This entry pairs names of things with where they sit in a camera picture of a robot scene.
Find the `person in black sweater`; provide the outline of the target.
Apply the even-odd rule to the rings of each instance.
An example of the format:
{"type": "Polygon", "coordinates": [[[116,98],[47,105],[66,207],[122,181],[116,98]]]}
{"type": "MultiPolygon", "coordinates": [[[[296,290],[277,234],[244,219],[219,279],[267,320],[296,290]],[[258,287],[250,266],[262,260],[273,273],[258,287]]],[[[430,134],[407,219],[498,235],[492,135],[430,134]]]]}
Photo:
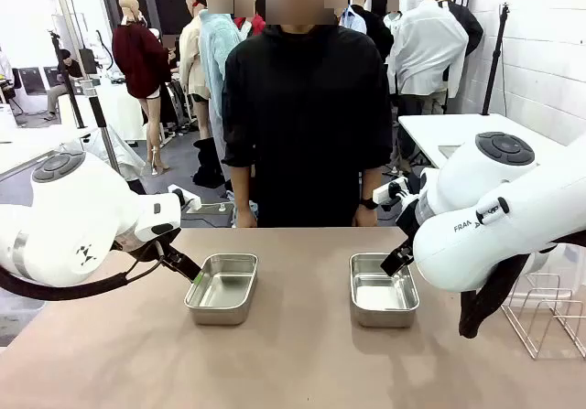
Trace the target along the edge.
{"type": "Polygon", "coordinates": [[[353,226],[361,173],[392,150],[384,62],[365,34],[271,25],[225,62],[224,163],[250,167],[259,228],[353,226]]]}

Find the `mannequin in pale blue shirt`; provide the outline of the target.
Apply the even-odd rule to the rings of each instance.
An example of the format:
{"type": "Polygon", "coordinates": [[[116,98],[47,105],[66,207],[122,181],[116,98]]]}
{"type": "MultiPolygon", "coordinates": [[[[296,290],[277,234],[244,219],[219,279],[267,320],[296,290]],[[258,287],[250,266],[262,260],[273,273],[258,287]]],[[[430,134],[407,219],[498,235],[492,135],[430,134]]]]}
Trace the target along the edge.
{"type": "Polygon", "coordinates": [[[363,34],[367,33],[367,26],[364,19],[348,5],[341,14],[339,25],[363,34]]]}

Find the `white cloth cover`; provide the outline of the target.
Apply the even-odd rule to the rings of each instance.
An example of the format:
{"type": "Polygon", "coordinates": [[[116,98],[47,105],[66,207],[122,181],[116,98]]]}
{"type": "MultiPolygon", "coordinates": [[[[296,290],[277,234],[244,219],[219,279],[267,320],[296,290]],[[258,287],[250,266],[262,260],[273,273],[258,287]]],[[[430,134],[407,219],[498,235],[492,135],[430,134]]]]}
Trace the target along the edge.
{"type": "MultiPolygon", "coordinates": [[[[114,157],[120,174],[127,182],[139,180],[146,170],[146,162],[123,140],[111,127],[107,127],[108,135],[114,151],[114,157]]],[[[100,129],[94,129],[88,135],[77,141],[71,141],[60,147],[60,151],[77,153],[84,151],[99,157],[107,165],[110,164],[109,156],[103,141],[100,129]]]]}

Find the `person's left hand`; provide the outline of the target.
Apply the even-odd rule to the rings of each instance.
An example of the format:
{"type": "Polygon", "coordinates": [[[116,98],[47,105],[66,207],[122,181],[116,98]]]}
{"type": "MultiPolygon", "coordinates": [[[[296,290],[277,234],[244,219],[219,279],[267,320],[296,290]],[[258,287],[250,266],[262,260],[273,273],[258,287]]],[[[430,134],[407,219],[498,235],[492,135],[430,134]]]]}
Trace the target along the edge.
{"type": "Polygon", "coordinates": [[[377,211],[371,210],[364,205],[359,205],[354,216],[353,226],[355,227],[376,227],[378,224],[377,211]]]}

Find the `black boots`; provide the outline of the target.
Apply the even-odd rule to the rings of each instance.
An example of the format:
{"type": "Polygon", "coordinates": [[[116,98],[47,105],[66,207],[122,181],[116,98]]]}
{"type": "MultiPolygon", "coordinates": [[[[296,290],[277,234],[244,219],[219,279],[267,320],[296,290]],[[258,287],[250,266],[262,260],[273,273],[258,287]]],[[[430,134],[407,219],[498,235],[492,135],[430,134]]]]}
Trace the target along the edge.
{"type": "Polygon", "coordinates": [[[196,186],[218,188],[225,183],[220,160],[217,156],[214,139],[200,139],[193,143],[198,152],[200,166],[193,176],[196,186]]]}

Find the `steel rectangular food container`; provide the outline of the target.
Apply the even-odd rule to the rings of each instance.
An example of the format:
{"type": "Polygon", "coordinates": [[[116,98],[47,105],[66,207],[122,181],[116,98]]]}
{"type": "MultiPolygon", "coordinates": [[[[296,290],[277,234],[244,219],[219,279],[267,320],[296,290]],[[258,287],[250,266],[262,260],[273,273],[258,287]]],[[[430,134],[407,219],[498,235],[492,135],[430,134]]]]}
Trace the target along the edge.
{"type": "Polygon", "coordinates": [[[410,328],[420,304],[409,267],[388,276],[383,253],[357,253],[350,258],[350,295],[354,320],[365,328],[410,328]]]}
{"type": "Polygon", "coordinates": [[[244,323],[255,292],[257,265],[257,256],[250,253],[209,256],[184,298],[194,323],[202,326],[244,323]]]}

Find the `mannequin in light blue shirt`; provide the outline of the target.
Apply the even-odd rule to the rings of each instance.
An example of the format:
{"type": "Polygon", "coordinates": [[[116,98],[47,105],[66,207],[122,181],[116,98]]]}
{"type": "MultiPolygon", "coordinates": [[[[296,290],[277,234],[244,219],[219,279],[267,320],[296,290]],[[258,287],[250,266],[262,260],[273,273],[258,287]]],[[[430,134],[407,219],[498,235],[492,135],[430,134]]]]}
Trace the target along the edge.
{"type": "Polygon", "coordinates": [[[225,157],[222,126],[222,90],[225,62],[232,50],[242,41],[233,22],[233,0],[206,0],[207,6],[199,12],[201,20],[200,54],[205,81],[211,94],[212,136],[220,161],[225,157]]]}

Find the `mannequin in black coat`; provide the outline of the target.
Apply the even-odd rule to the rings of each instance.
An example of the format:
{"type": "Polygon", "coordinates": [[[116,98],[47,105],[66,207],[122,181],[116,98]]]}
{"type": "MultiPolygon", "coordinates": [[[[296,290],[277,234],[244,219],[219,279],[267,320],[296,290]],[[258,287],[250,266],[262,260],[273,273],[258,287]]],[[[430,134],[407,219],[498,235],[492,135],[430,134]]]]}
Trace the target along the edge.
{"type": "Polygon", "coordinates": [[[396,86],[394,84],[394,77],[391,75],[389,68],[389,55],[394,43],[392,32],[380,16],[365,8],[366,0],[351,0],[350,4],[353,12],[364,20],[366,26],[365,33],[375,43],[384,62],[389,92],[395,94],[396,86]]]}

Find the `person's left forearm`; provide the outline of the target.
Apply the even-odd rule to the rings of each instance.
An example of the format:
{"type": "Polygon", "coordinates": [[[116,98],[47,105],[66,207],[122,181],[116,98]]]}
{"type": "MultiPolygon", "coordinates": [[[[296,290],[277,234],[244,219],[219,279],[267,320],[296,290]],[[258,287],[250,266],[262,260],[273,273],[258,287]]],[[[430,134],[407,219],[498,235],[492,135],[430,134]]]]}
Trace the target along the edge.
{"type": "Polygon", "coordinates": [[[361,176],[361,200],[369,200],[373,197],[374,191],[382,185],[381,167],[364,169],[361,176]]]}

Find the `person's right hand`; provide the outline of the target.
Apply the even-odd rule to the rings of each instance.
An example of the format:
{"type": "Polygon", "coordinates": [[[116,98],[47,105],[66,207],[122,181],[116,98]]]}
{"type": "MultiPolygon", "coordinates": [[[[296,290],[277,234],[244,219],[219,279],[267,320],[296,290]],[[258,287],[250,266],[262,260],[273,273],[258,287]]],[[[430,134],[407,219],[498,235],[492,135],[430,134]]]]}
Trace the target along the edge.
{"type": "Polygon", "coordinates": [[[248,202],[245,203],[236,203],[235,204],[235,221],[234,225],[236,228],[256,228],[257,227],[257,219],[255,213],[250,207],[248,202]]]}

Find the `mannequin in black jacket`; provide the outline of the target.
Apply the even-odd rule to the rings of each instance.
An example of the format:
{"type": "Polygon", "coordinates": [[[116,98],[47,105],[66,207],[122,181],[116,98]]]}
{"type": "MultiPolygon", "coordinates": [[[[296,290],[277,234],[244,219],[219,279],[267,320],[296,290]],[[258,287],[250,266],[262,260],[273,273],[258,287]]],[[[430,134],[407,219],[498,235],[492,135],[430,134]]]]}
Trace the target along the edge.
{"type": "Polygon", "coordinates": [[[437,0],[441,7],[447,7],[468,35],[465,57],[470,56],[479,46],[483,38],[483,28],[465,5],[456,4],[452,0],[437,0]]]}

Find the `mannequin in red jacket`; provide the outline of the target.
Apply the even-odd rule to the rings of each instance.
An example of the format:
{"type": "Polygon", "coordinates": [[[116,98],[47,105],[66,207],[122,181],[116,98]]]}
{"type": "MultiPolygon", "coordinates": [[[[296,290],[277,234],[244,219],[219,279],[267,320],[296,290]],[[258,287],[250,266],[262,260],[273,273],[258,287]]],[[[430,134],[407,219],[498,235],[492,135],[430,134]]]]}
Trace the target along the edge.
{"type": "Polygon", "coordinates": [[[234,0],[234,19],[240,39],[259,35],[266,22],[256,10],[256,0],[234,0]]]}

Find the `mannequin in cream jacket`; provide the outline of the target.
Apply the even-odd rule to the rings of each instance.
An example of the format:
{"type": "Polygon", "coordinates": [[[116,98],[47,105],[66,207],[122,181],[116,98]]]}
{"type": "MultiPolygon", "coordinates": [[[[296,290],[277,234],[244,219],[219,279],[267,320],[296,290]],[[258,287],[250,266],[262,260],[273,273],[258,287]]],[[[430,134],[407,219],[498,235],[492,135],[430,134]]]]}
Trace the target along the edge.
{"type": "Polygon", "coordinates": [[[213,148],[210,127],[209,99],[211,94],[205,83],[201,64],[200,12],[207,9],[206,0],[185,0],[191,21],[182,29],[179,36],[179,82],[190,103],[191,114],[198,122],[200,139],[194,143],[200,156],[206,157],[213,148]]]}

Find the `white power strip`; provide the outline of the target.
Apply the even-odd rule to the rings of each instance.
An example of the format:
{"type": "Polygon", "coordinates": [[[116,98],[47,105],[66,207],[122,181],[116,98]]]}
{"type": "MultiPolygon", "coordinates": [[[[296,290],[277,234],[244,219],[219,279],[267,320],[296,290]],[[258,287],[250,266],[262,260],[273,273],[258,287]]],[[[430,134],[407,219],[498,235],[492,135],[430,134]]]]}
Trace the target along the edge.
{"type": "Polygon", "coordinates": [[[185,213],[196,212],[202,207],[201,198],[184,188],[177,185],[170,185],[168,186],[168,192],[178,196],[181,209],[185,213]]]}
{"type": "Polygon", "coordinates": [[[409,194],[407,182],[407,178],[398,177],[376,188],[373,191],[373,202],[377,205],[385,205],[393,199],[406,197],[409,194]]]}

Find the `mannequin in white shirt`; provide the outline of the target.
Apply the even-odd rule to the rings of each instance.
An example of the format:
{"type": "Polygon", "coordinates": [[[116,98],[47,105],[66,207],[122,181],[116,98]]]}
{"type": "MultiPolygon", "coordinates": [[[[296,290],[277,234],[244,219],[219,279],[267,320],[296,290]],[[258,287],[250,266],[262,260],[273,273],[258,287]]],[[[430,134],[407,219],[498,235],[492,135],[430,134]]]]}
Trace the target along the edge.
{"type": "Polygon", "coordinates": [[[449,8],[421,0],[401,18],[392,48],[399,115],[442,114],[456,97],[469,37],[449,8]]]}

